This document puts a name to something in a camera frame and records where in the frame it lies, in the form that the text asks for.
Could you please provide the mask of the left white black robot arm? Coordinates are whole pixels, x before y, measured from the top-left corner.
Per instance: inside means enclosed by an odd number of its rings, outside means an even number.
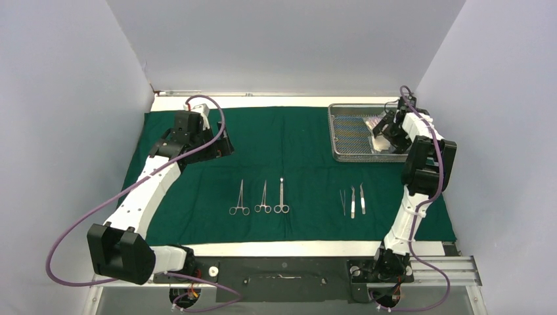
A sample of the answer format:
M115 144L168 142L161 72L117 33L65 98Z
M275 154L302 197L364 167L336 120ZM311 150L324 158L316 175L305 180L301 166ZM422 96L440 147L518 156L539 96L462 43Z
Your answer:
M214 137L209 108L197 105L175 114L169 128L148 153L144 179L128 193L103 224L93 224L87 242L95 274L143 285L152 275L170 272L179 282L188 282L196 272L194 251L182 245L150 246L146 234L150 222L172 184L188 164L233 153L223 124Z

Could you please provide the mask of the steel haemostat clamp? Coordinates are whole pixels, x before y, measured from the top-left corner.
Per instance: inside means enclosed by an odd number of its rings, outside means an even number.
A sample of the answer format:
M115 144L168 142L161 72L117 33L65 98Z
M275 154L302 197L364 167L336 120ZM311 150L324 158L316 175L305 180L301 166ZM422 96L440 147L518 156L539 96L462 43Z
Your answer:
M256 213L264 212L269 214L271 212L271 206L267 204L267 180L263 184L263 190L261 194L261 201L259 204L254 206L254 211Z

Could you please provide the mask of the steel forceps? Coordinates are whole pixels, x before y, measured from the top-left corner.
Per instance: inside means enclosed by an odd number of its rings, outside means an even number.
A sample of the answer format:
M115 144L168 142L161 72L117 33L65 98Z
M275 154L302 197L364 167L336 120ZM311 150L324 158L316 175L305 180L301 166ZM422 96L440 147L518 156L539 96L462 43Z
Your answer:
M244 216L248 216L250 214L250 208L244 205L244 180L243 179L240 181L237 203L235 206L229 209L230 215L236 215L237 213L241 213Z

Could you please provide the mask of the thin steel tweezers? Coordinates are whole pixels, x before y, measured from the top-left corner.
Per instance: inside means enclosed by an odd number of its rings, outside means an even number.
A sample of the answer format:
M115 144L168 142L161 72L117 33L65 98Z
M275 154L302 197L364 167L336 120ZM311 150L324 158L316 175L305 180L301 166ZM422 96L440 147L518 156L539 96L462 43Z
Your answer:
M342 204L343 216L346 216L346 194L345 190L340 190L340 199Z

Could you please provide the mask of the clear gauze packet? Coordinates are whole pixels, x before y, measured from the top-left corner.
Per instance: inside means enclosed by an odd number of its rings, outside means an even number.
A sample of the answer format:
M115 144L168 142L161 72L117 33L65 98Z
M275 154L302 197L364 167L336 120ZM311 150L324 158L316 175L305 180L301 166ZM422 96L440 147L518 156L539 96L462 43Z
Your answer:
M392 154L395 150L391 143L382 135L378 137L371 135L368 140L372 154Z

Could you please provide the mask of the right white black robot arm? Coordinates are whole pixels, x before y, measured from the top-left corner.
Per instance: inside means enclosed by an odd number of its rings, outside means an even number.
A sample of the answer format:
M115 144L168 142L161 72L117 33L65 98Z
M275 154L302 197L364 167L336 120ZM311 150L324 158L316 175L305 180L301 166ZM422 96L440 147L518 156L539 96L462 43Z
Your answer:
M457 144L436 131L428 111L408 106L388 112L373 133L384 136L396 153L407 153L401 205L371 263L378 281L394 282L406 276L419 224L449 183Z

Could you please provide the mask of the steel surgical scissors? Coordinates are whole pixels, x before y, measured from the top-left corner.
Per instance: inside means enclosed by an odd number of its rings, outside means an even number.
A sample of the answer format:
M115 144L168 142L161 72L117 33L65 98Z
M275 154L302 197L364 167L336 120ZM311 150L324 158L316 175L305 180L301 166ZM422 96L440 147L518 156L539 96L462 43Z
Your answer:
M285 204L284 202L284 179L280 178L280 185L279 185L279 202L277 205L273 207L273 211L275 213L289 213L290 206Z

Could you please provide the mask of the metal wire mesh tray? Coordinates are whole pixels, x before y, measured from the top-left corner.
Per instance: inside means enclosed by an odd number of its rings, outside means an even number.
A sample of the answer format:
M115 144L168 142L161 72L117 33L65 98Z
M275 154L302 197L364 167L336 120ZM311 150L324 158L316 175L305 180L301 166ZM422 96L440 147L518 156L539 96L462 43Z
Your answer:
M376 151L372 147L371 131L364 118L382 118L385 110L396 105L384 103L336 103L328 107L328 126L333 158L345 163L403 163L407 154L394 154L390 148Z

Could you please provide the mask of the clear packet pink contents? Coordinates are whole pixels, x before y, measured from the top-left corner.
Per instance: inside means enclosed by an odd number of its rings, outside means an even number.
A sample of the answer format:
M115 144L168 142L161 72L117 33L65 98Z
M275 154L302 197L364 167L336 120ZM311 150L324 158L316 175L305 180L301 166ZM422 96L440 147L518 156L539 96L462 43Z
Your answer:
M369 116L365 116L363 118L363 121L367 127L367 129L372 132L373 129L379 124L379 122L382 121L382 119L385 117L385 113L382 113L380 115L369 115Z

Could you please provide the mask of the dark green surgical cloth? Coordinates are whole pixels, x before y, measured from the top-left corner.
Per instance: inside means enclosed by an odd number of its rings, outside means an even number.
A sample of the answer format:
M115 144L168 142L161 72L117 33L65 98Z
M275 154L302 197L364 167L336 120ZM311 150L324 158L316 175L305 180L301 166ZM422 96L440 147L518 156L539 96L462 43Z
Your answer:
M150 222L146 237L150 245L380 241L390 230L403 195L403 166L335 161L326 108L236 108L222 114L234 153L186 166ZM289 213L273 211L279 203L281 177ZM230 215L242 179L250 214ZM265 180L269 214L254 211ZM362 182L365 215L360 204ZM340 190L346 194L346 216Z

